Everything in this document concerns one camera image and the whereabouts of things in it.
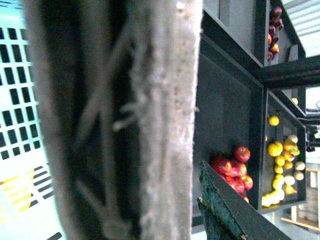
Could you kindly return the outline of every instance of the white plastic crate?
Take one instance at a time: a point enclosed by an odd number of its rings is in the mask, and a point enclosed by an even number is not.
[[[17,0],[0,1],[0,239],[62,240]]]

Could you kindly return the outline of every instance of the green painted wood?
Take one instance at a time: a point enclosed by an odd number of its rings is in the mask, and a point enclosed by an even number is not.
[[[197,202],[203,217],[207,240],[233,240],[229,230],[218,222],[214,213],[202,204],[200,198],[197,199]]]
[[[213,230],[217,227],[215,220],[207,219],[213,216],[221,226],[228,229],[234,240],[290,240],[235,192],[205,161],[200,163],[199,180],[202,203],[212,212],[202,214],[209,240],[219,239],[212,236],[216,233]]]

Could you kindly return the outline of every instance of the weathered wooden plank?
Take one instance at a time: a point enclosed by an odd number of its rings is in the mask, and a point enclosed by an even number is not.
[[[235,192],[207,162],[200,163],[202,202],[221,226],[232,234],[235,240],[289,240],[282,231],[259,214],[237,192]]]
[[[220,225],[214,213],[202,204],[201,199],[197,199],[201,211],[207,240],[233,240],[227,228]]]

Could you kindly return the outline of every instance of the ceiling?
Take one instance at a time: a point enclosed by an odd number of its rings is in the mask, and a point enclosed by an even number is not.
[[[307,57],[320,55],[320,0],[282,0]]]

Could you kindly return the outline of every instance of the metal beam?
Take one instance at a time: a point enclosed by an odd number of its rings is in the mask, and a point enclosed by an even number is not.
[[[320,86],[320,56],[260,68],[251,74],[273,89]]]

